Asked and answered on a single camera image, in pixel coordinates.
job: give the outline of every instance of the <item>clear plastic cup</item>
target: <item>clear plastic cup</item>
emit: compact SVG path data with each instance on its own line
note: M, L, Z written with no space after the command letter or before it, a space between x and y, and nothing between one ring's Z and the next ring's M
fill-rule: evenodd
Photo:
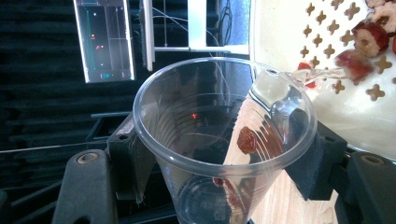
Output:
M256 78L260 100L250 97ZM297 108L276 120L270 105L289 99L290 88L301 94ZM138 91L133 114L179 222L189 224L247 223L280 171L310 147L317 128L299 84L269 66L232 58L188 60L156 72ZM238 145L242 127L251 130L257 151L245 154Z

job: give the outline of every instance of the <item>dark corrugated wall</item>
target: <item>dark corrugated wall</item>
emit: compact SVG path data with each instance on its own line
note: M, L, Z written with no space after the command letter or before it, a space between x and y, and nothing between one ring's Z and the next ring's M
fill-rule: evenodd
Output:
M153 1L158 9L162 3ZM141 56L139 1L130 8L137 81L86 84L72 0L1 1L0 150L83 143L96 122L91 114L132 110L150 73ZM170 16L187 19L186 9L186 1L166 1ZM208 16L216 35L216 1L208 1ZM156 46L163 46L163 20L155 23ZM187 45L177 24L170 22L167 31L168 46ZM207 40L211 45L213 38ZM202 56L208 54L157 53L154 66Z

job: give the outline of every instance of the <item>plastic cup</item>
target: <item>plastic cup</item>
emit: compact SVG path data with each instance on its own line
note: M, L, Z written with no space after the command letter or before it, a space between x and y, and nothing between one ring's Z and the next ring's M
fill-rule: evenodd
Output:
M256 77L265 80L256 86L262 99L288 97L289 87L300 92L288 125L278 127L268 105L248 97ZM317 127L299 84L269 66L232 58L159 70L138 91L133 115L138 136L160 164L178 221L189 224L247 223L280 171L310 147ZM261 153L238 152L241 126L252 131Z

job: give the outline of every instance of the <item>transparent cup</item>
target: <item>transparent cup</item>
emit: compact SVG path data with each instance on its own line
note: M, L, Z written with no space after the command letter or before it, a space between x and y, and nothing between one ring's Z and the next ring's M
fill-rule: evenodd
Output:
M256 78L261 84L253 85ZM279 121L271 105L287 102L290 88L301 97ZM233 58L159 70L138 91L133 115L138 136L160 164L178 221L189 224L247 223L280 171L310 147L317 128L298 83ZM255 151L241 149L244 127Z

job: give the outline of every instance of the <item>cup rim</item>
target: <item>cup rim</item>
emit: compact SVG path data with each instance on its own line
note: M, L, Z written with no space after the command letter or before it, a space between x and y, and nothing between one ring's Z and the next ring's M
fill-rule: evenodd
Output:
M290 85L294 86L302 95L303 100L305 102L306 110L310 113L307 114L308 126L305 129L305 132L302 133L302 137L299 141L291 147L287 152L282 153L280 156L274 157L270 160L255 162L252 164L215 164L203 161L193 160L184 156L177 154L176 152L164 147L158 141L156 141L145 128L142 120L140 119L140 110L141 106L139 102L141 101L146 89L148 86L156 80L156 78L160 77L164 72L173 69L175 67L179 67L185 64L191 63L204 63L204 62L229 62L229 63L242 63L247 64L254 67L263 67L270 71L275 71L277 75L285 78ZM206 175L206 176L217 176L217 177L237 177L237 176L256 176L262 175L265 171L275 171L281 170L286 166L290 165L294 161L298 160L311 146L318 126L317 116L310 101L308 95L304 91L304 87L293 80L291 77L286 76L283 73L279 73L276 69L272 68L263 63L256 63L249 60L237 59L237 58L225 58L225 57L207 57L207 58L195 58L189 59L186 61L181 61L178 63L173 63L165 66L164 68L158 70L154 74L152 74L139 88L135 98L133 105L133 118L134 118L134 127L138 137L142 140L145 146L159 159L169 162L176 167L189 171L191 173L195 173L198 175Z

